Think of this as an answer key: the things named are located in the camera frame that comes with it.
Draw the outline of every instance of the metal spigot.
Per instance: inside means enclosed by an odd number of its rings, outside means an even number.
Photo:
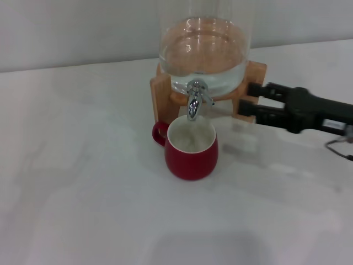
[[[205,100],[209,106],[214,105],[213,99],[208,94],[207,84],[200,79],[188,83],[188,120],[194,121],[201,109],[202,101]]]

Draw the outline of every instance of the glass jar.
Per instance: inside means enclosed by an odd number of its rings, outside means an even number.
[[[255,0],[158,0],[161,69],[172,87],[202,79],[212,97],[236,89],[248,62]]]

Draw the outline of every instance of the white wall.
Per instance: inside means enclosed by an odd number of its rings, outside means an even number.
[[[253,47],[353,38],[352,0],[258,1]],[[0,0],[2,72],[156,57],[157,50],[154,0]]]

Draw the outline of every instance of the white table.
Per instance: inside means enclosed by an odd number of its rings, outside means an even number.
[[[268,64],[266,82],[353,103],[352,50],[251,59]],[[353,162],[323,147],[335,136],[213,118],[217,168],[179,180],[151,137],[157,62],[0,74],[0,264],[351,264]]]

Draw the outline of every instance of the wooden stand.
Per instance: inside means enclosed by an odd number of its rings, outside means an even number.
[[[249,82],[262,84],[265,79],[266,69],[267,65],[263,63],[249,61],[244,80],[239,87],[231,93],[214,98],[213,100],[216,102],[231,99],[233,103],[232,117],[252,123],[254,117],[246,117],[238,114],[239,100],[245,99],[255,104],[258,103],[259,98],[247,95],[248,84]],[[188,103],[186,95],[173,91],[171,83],[170,75],[161,73],[161,68],[158,65],[157,76],[150,81],[154,119],[156,122],[163,121],[170,124],[178,117],[180,107],[186,106]]]

